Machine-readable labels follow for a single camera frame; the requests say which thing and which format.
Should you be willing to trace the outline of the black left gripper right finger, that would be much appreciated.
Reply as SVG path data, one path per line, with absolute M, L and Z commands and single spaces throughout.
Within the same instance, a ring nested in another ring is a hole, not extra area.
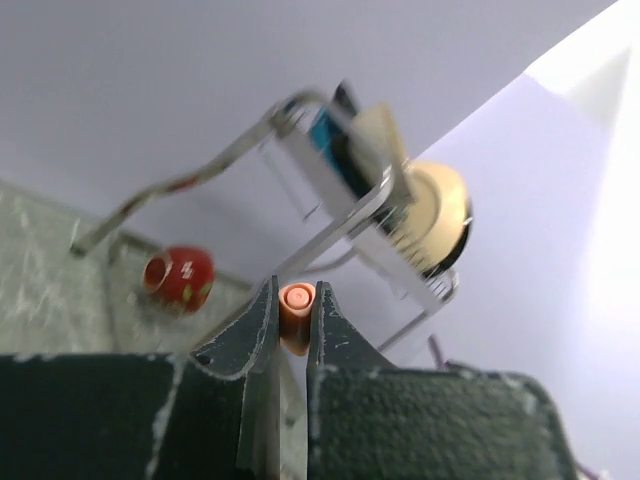
M 316 285 L 306 367 L 309 479 L 398 479 L 398 372 Z

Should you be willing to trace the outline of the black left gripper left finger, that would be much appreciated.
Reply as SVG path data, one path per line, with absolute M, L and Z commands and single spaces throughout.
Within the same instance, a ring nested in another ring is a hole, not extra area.
M 277 479 L 280 469 L 278 279 L 266 279 L 234 321 L 194 351 L 224 392 L 214 403 L 217 454 L 235 479 Z

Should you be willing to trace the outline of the salmon pen cap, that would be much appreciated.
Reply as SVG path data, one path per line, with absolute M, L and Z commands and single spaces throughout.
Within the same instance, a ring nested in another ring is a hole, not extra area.
M 278 292 L 280 340 L 297 356 L 305 356 L 309 351 L 315 296 L 315 287 L 304 282 L 286 285 Z

